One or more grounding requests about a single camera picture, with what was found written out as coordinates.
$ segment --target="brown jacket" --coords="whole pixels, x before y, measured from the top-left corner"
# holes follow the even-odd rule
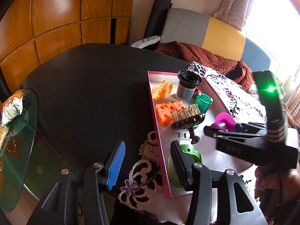
[[[226,73],[226,77],[241,85],[244,91],[249,89],[253,82],[252,71],[245,62],[225,59],[199,46],[172,41],[155,51],[182,59],[188,63],[195,61],[220,73]]]

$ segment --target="black container lid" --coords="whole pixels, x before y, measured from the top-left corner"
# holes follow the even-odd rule
[[[181,70],[177,76],[180,84],[188,89],[194,89],[202,83],[201,77],[192,71]]]

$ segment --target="green light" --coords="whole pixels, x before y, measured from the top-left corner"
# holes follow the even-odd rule
[[[276,89],[276,87],[270,85],[270,86],[267,88],[267,91],[270,92],[270,93],[273,93],[275,89]]]

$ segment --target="sofa backrest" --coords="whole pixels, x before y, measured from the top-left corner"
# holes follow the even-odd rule
[[[224,58],[243,60],[254,72],[270,67],[269,56],[241,31],[202,13],[171,8],[160,44],[174,40],[202,47]]]

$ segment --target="human hand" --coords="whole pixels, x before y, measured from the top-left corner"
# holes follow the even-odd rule
[[[255,192],[254,197],[257,199],[266,189],[279,189],[280,177],[279,173],[273,173],[268,176],[263,176],[261,167],[255,170]],[[282,181],[282,203],[285,204],[300,195],[300,167],[297,164],[296,169],[291,169],[281,174]]]

